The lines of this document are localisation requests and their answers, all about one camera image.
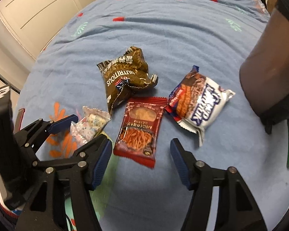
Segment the blue bedsheet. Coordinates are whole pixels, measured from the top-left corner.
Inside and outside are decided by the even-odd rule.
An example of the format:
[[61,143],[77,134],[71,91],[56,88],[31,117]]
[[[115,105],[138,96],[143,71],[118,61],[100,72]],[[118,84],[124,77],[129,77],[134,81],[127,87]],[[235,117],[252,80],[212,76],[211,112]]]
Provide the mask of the blue bedsheet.
[[[198,136],[168,115],[161,123],[153,170],[112,156],[102,185],[92,193],[103,231],[178,231],[192,192],[180,182],[169,145],[183,147],[212,167],[235,166],[251,189],[271,230],[289,206],[287,126],[264,132],[244,97],[239,68],[269,20],[259,0],[97,0],[75,15],[40,54],[20,94],[23,127],[42,117],[59,120],[82,114],[82,106],[107,110],[105,85],[96,64],[134,45],[143,50],[159,83],[148,95],[167,97],[195,64],[200,73],[236,95]],[[125,104],[114,111],[105,132],[116,140]],[[51,136],[38,151],[41,160],[68,157],[77,148],[68,133]],[[72,218],[70,202],[66,202]],[[214,191],[207,230],[217,208]]]

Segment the red snack packet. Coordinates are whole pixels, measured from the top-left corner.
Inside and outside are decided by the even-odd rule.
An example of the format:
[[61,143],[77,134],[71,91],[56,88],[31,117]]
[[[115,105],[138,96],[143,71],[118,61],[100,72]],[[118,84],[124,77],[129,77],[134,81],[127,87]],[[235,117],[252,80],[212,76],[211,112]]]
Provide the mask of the red snack packet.
[[113,153],[154,168],[159,124],[167,101],[164,97],[131,98]]

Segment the red pattern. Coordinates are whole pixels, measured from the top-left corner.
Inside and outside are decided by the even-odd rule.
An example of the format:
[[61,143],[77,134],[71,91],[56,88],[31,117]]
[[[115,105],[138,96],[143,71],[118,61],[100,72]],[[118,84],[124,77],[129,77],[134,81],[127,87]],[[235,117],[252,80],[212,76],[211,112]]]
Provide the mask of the red pattern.
[[14,218],[14,219],[18,219],[18,215],[16,215],[13,212],[8,211],[5,207],[2,206],[1,202],[0,202],[0,208],[6,213],[8,214],[10,217]]
[[118,22],[118,21],[123,22],[124,19],[125,19],[124,17],[116,17],[116,18],[113,18],[112,20],[113,20],[114,22]]

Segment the teal leaf pattern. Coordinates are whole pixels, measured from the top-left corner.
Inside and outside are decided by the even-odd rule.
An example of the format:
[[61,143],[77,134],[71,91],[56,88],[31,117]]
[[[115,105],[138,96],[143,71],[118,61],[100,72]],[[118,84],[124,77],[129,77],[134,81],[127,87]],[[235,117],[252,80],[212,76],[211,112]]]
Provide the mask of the teal leaf pattern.
[[77,35],[80,35],[87,25],[88,25],[88,22],[84,22],[83,24],[81,24],[77,28],[76,32],[73,35],[71,35],[71,36],[76,37]]
[[227,19],[225,18],[225,20],[230,24],[230,27],[232,29],[234,29],[235,31],[239,31],[239,32],[242,32],[241,30],[241,26],[237,23],[235,23],[234,21],[230,20],[230,19]]
[[244,14],[244,15],[248,15],[248,13],[244,10],[239,8],[238,6],[235,7],[240,13]]

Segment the snack bag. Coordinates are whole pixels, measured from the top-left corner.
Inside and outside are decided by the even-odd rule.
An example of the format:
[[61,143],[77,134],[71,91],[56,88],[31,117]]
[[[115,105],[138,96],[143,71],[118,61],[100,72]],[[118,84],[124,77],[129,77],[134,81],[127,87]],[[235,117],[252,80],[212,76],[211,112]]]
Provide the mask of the snack bag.
[[110,121],[110,115],[107,112],[96,108],[82,107],[85,117],[79,122],[71,122],[70,132],[75,137],[76,142],[83,146],[97,136],[104,126]]
[[164,97],[131,98],[113,153],[154,168],[159,124],[166,105]]
[[199,146],[202,146],[205,129],[212,124],[235,93],[222,89],[198,71],[199,67],[194,65],[169,95],[165,110],[182,128],[198,133]]
[[108,112],[135,92],[156,86],[157,75],[148,74],[148,64],[144,60],[142,50],[129,47],[125,54],[117,59],[97,64],[103,75],[106,86]]

